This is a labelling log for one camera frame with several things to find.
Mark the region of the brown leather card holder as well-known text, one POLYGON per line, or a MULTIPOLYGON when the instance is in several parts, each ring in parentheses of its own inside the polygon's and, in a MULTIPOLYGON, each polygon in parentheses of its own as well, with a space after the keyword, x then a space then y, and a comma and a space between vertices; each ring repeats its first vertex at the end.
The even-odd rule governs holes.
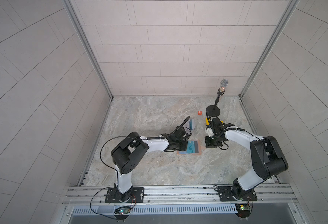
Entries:
POLYGON ((188 141, 188 145, 185 151, 177 151, 178 155, 201 155, 202 148, 200 140, 188 141))

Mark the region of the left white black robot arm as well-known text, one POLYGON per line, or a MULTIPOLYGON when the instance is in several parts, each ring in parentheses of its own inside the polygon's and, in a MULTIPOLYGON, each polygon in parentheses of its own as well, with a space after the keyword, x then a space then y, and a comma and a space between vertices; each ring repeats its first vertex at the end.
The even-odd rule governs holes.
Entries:
POLYGON ((131 199, 132 171, 147 153, 185 151, 191 135, 190 129, 176 127, 172 133, 156 137, 144 137, 132 132, 124 138, 111 152, 117 173, 117 181, 114 184, 115 200, 124 203, 131 199))

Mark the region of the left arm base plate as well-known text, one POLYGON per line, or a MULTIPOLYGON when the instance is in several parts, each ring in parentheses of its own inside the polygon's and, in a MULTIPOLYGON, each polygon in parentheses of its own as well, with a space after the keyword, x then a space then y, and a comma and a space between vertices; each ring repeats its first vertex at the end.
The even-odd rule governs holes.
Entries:
POLYGON ((145 188, 130 188, 127 192, 121 193, 116 187, 109 188, 106 193, 105 203, 142 203, 145 188))

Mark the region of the teal VIP card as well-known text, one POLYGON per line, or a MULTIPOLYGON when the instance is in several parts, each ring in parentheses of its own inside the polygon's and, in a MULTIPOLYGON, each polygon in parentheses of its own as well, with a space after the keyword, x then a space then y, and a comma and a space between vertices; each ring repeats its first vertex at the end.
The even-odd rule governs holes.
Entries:
POLYGON ((187 154, 199 154, 198 141, 188 141, 187 154))

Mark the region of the clear acrylic card box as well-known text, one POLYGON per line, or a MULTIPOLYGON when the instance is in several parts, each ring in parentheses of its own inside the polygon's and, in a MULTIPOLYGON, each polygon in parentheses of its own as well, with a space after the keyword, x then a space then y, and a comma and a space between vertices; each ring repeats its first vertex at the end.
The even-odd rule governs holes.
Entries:
POLYGON ((190 118, 189 119, 189 124, 188 124, 188 128, 190 129, 190 130, 194 130, 195 129, 195 120, 193 119, 193 118, 190 118))

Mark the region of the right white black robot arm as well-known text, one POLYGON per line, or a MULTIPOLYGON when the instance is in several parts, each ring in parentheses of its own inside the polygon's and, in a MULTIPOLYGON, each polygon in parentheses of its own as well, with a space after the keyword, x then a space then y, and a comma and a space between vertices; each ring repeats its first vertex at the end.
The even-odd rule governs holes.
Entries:
POLYGON ((231 197, 236 201, 252 200, 254 188, 274 175, 288 170, 289 165, 273 136, 254 135, 231 123, 223 123, 217 117, 207 116, 205 137, 206 148, 227 150, 227 141, 233 141, 248 149, 251 154, 251 169, 233 181, 231 197))

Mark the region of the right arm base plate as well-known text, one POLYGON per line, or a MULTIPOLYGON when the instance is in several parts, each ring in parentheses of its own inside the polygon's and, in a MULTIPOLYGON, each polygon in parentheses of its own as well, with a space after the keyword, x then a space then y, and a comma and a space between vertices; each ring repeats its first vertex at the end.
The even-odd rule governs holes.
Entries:
POLYGON ((257 201, 257 196, 254 189, 242 190, 239 185, 234 186, 214 186, 214 190, 219 194, 221 202, 233 201, 257 201))

